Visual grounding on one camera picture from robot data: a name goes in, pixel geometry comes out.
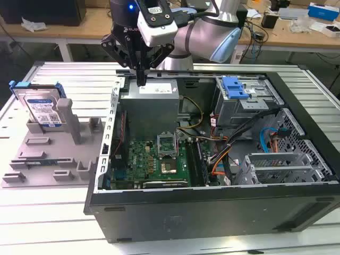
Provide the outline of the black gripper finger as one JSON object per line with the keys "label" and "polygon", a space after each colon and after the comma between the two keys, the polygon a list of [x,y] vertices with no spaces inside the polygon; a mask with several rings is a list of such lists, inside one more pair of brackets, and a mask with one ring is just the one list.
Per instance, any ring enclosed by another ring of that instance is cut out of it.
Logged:
{"label": "black gripper finger", "polygon": [[150,69],[155,69],[172,51],[173,44],[163,44],[156,47],[148,47],[145,44],[141,48],[141,85],[146,85],[147,74]]}
{"label": "black gripper finger", "polygon": [[103,37],[100,45],[120,66],[128,67],[135,74],[137,86],[141,86],[141,68],[133,38],[125,35],[122,42],[119,42],[111,33]]}

